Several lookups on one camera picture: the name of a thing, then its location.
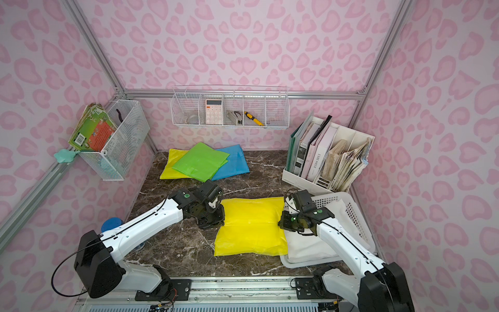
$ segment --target blue ball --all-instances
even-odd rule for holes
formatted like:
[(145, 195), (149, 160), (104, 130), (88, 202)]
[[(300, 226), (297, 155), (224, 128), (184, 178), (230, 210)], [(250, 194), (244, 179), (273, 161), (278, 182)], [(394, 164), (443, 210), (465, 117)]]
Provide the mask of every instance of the blue ball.
[(104, 224), (100, 227), (100, 231), (102, 233), (104, 233), (106, 231), (115, 229), (122, 224), (123, 224), (123, 221), (120, 218), (111, 218), (111, 219), (106, 220), (106, 222), (104, 222)]

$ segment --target yellow utility knife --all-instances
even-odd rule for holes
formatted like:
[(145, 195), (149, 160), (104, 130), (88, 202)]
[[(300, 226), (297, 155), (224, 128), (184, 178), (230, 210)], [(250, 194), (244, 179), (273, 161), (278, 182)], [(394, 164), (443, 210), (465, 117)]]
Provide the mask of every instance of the yellow utility knife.
[(246, 117), (248, 117), (249, 119), (254, 121), (258, 126), (263, 126), (263, 124), (258, 119), (256, 119), (253, 115), (251, 115), (250, 113), (245, 112), (245, 115), (246, 115)]

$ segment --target white calculator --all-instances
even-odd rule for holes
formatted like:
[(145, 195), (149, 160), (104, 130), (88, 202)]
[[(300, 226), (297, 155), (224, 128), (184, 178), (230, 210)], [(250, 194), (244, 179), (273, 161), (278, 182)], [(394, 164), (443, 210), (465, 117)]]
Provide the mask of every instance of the white calculator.
[(222, 100), (206, 100), (206, 124), (222, 124)]

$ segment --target pink wall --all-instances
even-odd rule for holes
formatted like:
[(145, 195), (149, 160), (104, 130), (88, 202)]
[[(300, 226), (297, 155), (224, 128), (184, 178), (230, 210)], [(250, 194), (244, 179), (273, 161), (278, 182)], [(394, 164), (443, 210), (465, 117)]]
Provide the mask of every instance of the pink wall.
[[(114, 93), (57, 0), (0, 4), (0, 223), (55, 161), (81, 110)], [(55, 266), (81, 235), (109, 217), (125, 218), (151, 166), (143, 145), (123, 182), (103, 182), (80, 158), (0, 255), (0, 310), (62, 312), (71, 299), (50, 287)], [(72, 263), (56, 276), (81, 290)]]
[(418, 311), (499, 309), (499, 2), (420, 0), (358, 123), (355, 182)]
[(358, 90), (398, 0), (79, 1), (128, 88)]
[(0, 224), (114, 91), (57, 0), (0, 4)]
[(245, 150), (287, 149), (290, 134), (304, 121), (310, 110), (335, 123), (347, 125), (357, 101), (351, 100), (290, 100), (290, 122), (286, 130), (179, 128), (172, 123), (170, 99), (138, 99), (151, 126), (149, 134), (159, 150), (189, 149), (198, 142), (214, 148), (240, 144)]
[[(0, 255), (0, 310), (63, 312), (74, 300), (50, 286), (55, 267), (75, 252), (80, 237), (100, 233), (108, 218), (126, 219), (142, 187), (154, 155), (142, 145), (125, 181), (105, 182), (81, 158), (66, 173), (29, 223)], [(77, 294), (82, 284), (73, 269), (74, 257), (54, 279), (63, 294)]]

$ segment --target marble tabletop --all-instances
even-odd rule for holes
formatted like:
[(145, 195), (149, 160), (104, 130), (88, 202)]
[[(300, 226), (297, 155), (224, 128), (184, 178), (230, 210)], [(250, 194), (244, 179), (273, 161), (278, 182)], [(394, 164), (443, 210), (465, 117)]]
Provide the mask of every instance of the marble tabletop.
[[(283, 196), (292, 186), (281, 180), (287, 151), (246, 151), (249, 173), (217, 181), (224, 198), (265, 198)], [(194, 179), (159, 180), (168, 161), (168, 153), (158, 153), (135, 202), (129, 220), (160, 203), (182, 187), (199, 186)], [(200, 230), (194, 219), (167, 227), (147, 240), (145, 247), (129, 253), (126, 260), (136, 264), (160, 265), (170, 276), (296, 276), (310, 275), (317, 267), (288, 269), (279, 257), (241, 254), (214, 257), (218, 228)], [(351, 274), (342, 262), (331, 263)]]

